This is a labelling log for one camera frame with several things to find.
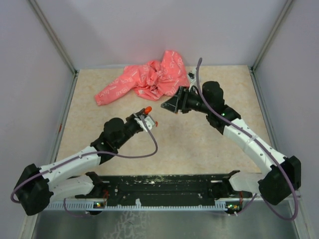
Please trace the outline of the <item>orange earbud charging case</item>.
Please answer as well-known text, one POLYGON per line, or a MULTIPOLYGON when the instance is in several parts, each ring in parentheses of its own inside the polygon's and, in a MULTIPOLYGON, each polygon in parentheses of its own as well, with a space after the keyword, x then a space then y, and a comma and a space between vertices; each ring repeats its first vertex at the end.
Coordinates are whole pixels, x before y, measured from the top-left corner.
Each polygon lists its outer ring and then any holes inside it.
POLYGON ((144 109, 144 113, 145 113, 146 115, 148 115, 151 111, 152 111, 152 107, 151 107, 151 106, 148 106, 148 107, 146 107, 146 108, 144 109))

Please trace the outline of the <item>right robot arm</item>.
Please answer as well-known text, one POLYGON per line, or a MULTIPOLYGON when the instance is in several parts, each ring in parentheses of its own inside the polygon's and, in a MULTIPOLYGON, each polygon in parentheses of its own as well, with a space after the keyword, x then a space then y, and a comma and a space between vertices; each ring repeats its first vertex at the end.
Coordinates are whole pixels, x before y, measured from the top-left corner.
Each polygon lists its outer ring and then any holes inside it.
POLYGON ((223 193, 234 197, 240 191, 260 194, 271 205, 277 205, 301 186, 301 162, 273 149, 257 136, 241 116, 226 105, 218 82, 208 81, 197 87, 179 87, 161 107, 173 113, 189 111, 204 113, 209 124, 223 136, 234 141, 253 160, 260 173, 233 171, 222 185, 223 193))

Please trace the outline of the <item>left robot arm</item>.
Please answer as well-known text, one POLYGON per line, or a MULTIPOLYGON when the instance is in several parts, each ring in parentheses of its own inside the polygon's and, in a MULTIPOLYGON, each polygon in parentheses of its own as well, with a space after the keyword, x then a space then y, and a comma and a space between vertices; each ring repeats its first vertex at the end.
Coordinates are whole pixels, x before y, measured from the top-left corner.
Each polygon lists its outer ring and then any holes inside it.
POLYGON ((143 108, 125 120, 110 119, 95 141, 63 160, 25 167, 10 195, 11 201, 21 204, 25 213, 33 216, 56 201, 75 196, 101 196, 103 183, 90 169, 119 156, 118 150, 135 134, 150 133, 157 124, 150 116, 151 110, 151 107, 143 108))

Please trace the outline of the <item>pink printed cloth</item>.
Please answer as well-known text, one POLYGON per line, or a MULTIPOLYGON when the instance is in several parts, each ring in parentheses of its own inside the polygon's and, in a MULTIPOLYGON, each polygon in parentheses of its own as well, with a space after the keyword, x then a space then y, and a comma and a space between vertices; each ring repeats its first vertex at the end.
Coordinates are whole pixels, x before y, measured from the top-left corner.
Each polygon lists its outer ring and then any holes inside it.
POLYGON ((108 105, 133 90, 138 97, 157 101, 173 96, 180 86, 190 85, 183 59, 179 53, 166 50, 161 61, 129 65, 123 73, 94 96, 98 106, 108 105))

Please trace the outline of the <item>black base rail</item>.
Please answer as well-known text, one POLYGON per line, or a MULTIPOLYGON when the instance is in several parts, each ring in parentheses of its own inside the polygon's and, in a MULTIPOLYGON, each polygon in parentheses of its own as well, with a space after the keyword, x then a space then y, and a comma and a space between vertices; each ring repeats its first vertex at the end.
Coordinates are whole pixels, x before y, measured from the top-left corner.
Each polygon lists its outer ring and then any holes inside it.
POLYGON ((77 199, 105 199, 108 206, 214 206, 221 198, 241 199, 227 174, 102 176, 96 192, 77 199))

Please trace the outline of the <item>right aluminium frame post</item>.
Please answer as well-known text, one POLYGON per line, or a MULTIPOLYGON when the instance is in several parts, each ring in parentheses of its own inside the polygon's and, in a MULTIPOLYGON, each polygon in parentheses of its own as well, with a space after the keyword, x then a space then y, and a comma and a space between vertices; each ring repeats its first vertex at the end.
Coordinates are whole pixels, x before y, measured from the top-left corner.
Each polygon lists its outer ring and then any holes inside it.
POLYGON ((295 0, 285 1, 285 4, 284 4, 282 10, 280 11, 280 14, 278 15, 274 25, 272 26, 270 33, 268 34, 268 36, 266 38, 266 41, 264 42, 259 54, 257 55, 256 60, 254 61, 253 65, 250 68, 252 73, 255 73, 257 71, 257 69, 259 68, 265 55, 267 54, 269 48, 271 47, 273 41, 275 40, 281 26, 283 25, 287 16, 289 15, 294 3, 295 3, 295 0))

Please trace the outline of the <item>aluminium frame post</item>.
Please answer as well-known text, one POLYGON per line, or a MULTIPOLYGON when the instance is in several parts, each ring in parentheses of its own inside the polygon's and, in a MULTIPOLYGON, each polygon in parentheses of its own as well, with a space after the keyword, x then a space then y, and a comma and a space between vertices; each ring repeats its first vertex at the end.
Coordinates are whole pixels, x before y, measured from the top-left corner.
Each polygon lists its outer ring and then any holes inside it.
POLYGON ((285 4, 284 4, 282 10, 280 11, 280 14, 278 15, 274 25, 272 26, 270 33, 268 34, 268 36, 266 38, 266 41, 264 42, 259 54, 257 55, 256 60, 254 61, 253 65, 250 68, 252 73, 255 73, 257 71, 257 69, 259 68, 265 55, 267 54, 269 48, 271 47, 273 41, 275 40, 281 26, 283 25, 287 16, 289 15, 294 3, 295 3, 295 0, 285 1, 285 4))
POLYGON ((43 10, 41 9, 40 5, 36 0, 27 0, 26 1, 30 8, 32 9, 34 15, 39 20, 40 24, 42 25, 44 31, 46 32, 47 36, 49 37, 51 43, 57 50, 58 54, 60 55, 63 62, 66 64, 68 69, 72 72, 73 75, 76 75, 77 70, 74 67, 74 64, 67 53, 65 47, 63 46, 61 40, 59 39, 58 35, 56 34, 55 30, 53 29, 52 25, 48 21, 47 17, 45 16, 43 10))

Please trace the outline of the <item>left aluminium frame post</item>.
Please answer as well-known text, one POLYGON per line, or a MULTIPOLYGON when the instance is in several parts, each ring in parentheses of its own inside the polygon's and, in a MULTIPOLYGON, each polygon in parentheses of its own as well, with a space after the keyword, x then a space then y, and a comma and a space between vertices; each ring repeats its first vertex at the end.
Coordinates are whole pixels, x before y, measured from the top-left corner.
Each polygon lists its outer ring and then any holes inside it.
POLYGON ((61 40, 59 39, 58 35, 56 34, 55 30, 53 29, 52 25, 48 21, 47 17, 45 16, 43 10, 41 9, 40 5, 36 0, 27 0, 26 1, 30 8, 32 9, 34 15, 39 20, 40 24, 42 25, 44 31, 46 32, 47 36, 49 37, 51 43, 57 50, 58 54, 60 55, 63 62, 66 64, 68 69, 72 72, 73 75, 76 75, 77 70, 74 67, 74 64, 67 53, 65 47, 63 46, 61 40))

